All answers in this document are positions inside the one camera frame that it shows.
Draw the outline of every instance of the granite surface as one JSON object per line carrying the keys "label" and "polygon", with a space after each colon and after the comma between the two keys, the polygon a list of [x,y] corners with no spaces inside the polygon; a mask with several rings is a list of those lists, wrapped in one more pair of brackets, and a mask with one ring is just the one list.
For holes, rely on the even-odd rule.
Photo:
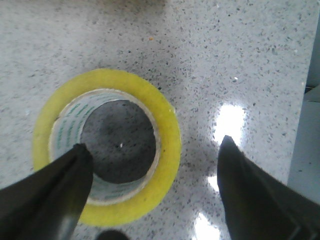
{"label": "granite surface", "polygon": [[[316,0],[0,1],[0,188],[33,172],[33,126],[59,86],[126,70],[175,107],[183,146],[162,203],[116,229],[229,240],[215,183],[221,136],[287,182],[318,16]],[[79,224],[72,239],[102,229]]]}

